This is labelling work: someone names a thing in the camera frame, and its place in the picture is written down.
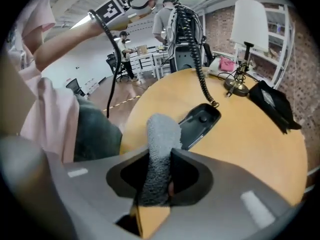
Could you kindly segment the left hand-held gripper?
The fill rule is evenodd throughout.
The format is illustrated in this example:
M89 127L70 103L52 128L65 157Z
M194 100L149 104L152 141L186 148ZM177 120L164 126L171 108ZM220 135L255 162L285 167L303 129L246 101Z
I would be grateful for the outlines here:
M110 31L126 30L128 25L152 13L158 0L107 0L97 10L89 10L90 19L101 21Z

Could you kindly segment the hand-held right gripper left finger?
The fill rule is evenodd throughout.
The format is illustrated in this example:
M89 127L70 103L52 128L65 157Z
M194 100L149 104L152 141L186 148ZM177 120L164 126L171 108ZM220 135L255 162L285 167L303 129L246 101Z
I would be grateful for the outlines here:
M142 240L116 223L127 216L137 191L121 170L146 155L146 147L100 160L62 164L46 155L57 193L67 209L78 240Z

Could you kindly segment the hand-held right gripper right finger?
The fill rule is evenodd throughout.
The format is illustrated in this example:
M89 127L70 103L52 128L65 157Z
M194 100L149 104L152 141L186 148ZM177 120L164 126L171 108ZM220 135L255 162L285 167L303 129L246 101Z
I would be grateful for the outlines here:
M150 240L273 240L300 208L235 164L181 149L172 158L178 193Z

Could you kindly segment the grey cloth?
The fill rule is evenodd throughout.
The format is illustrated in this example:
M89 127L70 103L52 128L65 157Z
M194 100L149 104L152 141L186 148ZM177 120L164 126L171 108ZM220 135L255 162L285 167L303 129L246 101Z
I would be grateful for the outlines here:
M138 204L144 207L169 205L171 182L171 151L180 149L181 128L171 117L153 114L147 120L148 166Z

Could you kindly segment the person's left forearm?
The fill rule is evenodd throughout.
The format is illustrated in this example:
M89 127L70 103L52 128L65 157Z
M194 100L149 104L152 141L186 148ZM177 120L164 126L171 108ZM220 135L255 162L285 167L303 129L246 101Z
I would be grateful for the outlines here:
M39 45L33 52L36 68L43 71L80 43L103 33L102 27L94 20L74 27Z

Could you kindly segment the pink cloth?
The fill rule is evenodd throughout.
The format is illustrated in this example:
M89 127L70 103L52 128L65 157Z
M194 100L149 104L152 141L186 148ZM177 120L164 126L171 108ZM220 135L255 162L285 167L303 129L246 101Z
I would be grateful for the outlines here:
M221 57L219 62L219 69L224 72L233 72L235 70L235 63L226 57Z

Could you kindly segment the black swivel chair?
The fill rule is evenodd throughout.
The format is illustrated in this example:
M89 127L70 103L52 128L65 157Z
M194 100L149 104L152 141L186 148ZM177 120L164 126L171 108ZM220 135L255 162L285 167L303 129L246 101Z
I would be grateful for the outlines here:
M106 59L106 62L107 64L109 65L110 69L111 69L111 72L113 75L115 75L115 71L116 71L116 66L117 66L117 59L116 59L116 56L112 53L112 54L108 54L107 55L107 59ZM116 81L120 81L122 80L123 78L123 65L120 66L119 68L119 71L117 73L117 78L116 78Z

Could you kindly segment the person's dark trousers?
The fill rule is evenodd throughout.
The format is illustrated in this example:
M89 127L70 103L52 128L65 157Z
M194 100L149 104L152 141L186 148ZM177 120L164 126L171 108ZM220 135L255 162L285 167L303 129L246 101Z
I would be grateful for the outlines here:
M80 95L74 162L100 160L118 156L122 132L91 101Z

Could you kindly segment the white desk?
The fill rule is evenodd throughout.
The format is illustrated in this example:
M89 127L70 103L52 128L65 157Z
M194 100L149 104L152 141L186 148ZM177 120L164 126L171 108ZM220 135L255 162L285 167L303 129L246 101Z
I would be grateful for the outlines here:
M148 54L132 56L130 58L132 72L139 78L145 72L160 80L171 73L167 52L151 52Z

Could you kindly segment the black mesh chair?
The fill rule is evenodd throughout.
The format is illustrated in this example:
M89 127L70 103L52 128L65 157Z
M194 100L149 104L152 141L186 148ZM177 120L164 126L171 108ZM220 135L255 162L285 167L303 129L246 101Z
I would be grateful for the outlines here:
M68 89L71 89L72 92L75 95L80 95L82 97L84 97L86 94L82 91L82 88L80 87L78 80L76 78L74 78L73 80L69 81L67 83L67 85L65 86Z

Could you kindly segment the black backpack rig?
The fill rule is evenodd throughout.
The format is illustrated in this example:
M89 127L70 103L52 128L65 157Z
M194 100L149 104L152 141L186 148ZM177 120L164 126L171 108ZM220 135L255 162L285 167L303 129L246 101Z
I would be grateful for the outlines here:
M199 17L197 13L189 7L185 7L185 13L191 28L193 39L197 44L197 50L200 51L203 38L203 28L199 21ZM193 68L195 64L191 57L188 42L182 30L182 19L178 16L176 11L173 11L170 15L167 34L170 43L170 71L175 73L180 70Z

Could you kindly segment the person's pink shirt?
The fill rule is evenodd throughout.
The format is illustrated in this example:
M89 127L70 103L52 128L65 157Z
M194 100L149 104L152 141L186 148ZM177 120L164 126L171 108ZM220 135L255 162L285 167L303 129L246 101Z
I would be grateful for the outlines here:
M63 163L74 160L79 103L71 89L54 88L43 77L24 38L40 27L43 32L55 25L50 0L31 0L20 13L5 41L10 61L35 95L20 135L59 155Z

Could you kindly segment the black fabric bag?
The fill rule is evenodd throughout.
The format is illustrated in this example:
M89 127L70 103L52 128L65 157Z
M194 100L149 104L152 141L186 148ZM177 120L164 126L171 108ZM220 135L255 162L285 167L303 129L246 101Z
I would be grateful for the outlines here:
M262 89L272 96L275 107L265 102L261 92ZM275 123L283 134L287 134L287 130L302 129L302 126L294 120L287 96L283 92L270 87L264 80L257 82L249 90L248 97Z

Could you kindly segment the white telephone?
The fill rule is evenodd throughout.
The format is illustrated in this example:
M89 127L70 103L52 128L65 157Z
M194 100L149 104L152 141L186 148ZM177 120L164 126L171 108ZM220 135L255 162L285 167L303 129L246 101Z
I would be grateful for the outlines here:
M220 62L221 62L221 59L218 57L218 58L215 58L213 60L213 62L210 64L210 66L208 67L208 74L209 75L212 75L212 76L218 76L218 74L221 73L221 70L220 70Z

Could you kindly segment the white shade table lamp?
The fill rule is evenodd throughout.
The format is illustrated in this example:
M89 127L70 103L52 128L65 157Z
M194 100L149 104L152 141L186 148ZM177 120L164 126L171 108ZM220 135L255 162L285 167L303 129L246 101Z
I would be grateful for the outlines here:
M269 49L268 21L265 7L255 0L235 2L234 18L230 40L237 45L244 45L243 62L238 66L233 77L227 77L223 86L226 96L246 97L249 93L245 85L245 74L249 70L250 49L258 48L263 52Z

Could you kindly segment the white metal shelf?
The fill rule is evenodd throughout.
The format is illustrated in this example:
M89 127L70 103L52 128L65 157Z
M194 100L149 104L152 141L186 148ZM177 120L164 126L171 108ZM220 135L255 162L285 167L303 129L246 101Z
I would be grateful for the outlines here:
M282 82L289 65L295 39L295 23L292 21L289 7L280 4L277 8L266 7L268 26L268 51L251 48L249 52L249 70L247 74L257 81L265 81L277 89Z

